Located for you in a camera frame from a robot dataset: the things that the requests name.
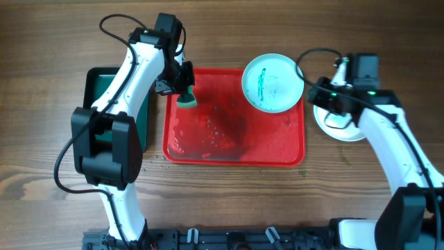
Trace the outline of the light blue plate top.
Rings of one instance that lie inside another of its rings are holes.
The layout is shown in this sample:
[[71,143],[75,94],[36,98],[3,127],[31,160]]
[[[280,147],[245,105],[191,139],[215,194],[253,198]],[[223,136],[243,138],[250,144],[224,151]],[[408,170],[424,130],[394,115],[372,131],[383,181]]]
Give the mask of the light blue plate top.
[[302,98],[304,82],[296,63],[278,53],[260,55],[250,61],[241,77],[246,100],[266,113],[282,113]]

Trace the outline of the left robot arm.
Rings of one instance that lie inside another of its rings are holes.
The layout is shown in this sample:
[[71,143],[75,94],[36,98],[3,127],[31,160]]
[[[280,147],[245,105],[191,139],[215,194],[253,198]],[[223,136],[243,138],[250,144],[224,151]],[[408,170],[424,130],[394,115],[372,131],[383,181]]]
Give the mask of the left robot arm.
[[110,227],[85,235],[86,249],[150,249],[146,219],[136,194],[143,150],[137,116],[150,90],[177,95],[181,108],[196,106],[194,69],[183,51],[186,31],[175,16],[160,13],[154,28],[143,23],[124,41],[126,57],[105,92],[71,116],[74,165],[103,200]]

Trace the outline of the white plate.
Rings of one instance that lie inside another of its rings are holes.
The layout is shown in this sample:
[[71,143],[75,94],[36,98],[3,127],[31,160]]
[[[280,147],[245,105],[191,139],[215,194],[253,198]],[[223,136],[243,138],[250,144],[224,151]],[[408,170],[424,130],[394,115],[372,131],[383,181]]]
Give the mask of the white plate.
[[335,115],[318,106],[313,106],[313,114],[320,129],[336,140],[357,142],[366,138],[355,126],[351,114]]

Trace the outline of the green sponge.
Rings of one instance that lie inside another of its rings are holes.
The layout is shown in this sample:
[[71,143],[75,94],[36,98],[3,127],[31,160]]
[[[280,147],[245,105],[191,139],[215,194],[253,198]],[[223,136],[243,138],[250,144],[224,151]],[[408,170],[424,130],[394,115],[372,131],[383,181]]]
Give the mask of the green sponge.
[[178,96],[176,103],[179,108],[193,108],[197,106],[197,100],[194,96],[192,85],[188,87],[187,93]]

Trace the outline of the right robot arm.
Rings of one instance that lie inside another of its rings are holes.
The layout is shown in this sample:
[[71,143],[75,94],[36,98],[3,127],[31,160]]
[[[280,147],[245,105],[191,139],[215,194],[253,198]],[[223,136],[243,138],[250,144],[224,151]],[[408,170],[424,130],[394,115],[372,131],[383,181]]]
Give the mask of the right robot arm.
[[316,122],[344,142],[368,140],[385,173],[391,199],[379,219],[333,219],[338,249],[442,249],[443,174],[429,161],[400,101],[379,84],[371,53],[337,56],[333,78],[309,90]]

